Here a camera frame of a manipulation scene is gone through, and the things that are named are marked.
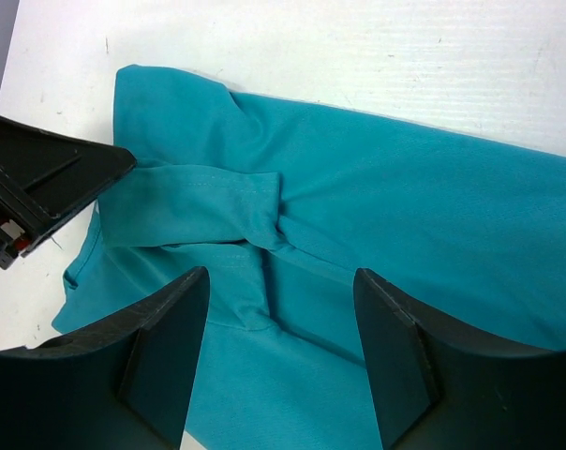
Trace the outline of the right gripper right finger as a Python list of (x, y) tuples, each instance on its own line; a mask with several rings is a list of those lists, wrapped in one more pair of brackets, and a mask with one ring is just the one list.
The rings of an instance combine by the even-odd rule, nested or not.
[(488, 333), (368, 269), (354, 311), (386, 449), (566, 449), (566, 351)]

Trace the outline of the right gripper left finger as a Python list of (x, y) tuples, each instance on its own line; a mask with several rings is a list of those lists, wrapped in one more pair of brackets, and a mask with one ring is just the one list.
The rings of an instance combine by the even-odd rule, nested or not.
[(141, 301), (0, 352), (0, 449), (176, 449), (206, 324), (197, 267)]

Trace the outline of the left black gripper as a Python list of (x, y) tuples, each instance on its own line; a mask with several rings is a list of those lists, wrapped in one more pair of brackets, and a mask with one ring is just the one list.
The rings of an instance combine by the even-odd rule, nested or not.
[(125, 148), (0, 116), (0, 268), (34, 251), (135, 165)]

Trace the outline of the teal t-shirt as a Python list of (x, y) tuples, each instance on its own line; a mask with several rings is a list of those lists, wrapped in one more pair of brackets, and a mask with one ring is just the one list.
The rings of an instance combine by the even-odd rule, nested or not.
[(138, 164), (98, 199), (52, 324), (69, 333), (205, 267), (186, 427), (208, 449), (380, 447), (359, 268), (566, 349), (566, 157), (141, 66), (117, 72), (113, 139)]

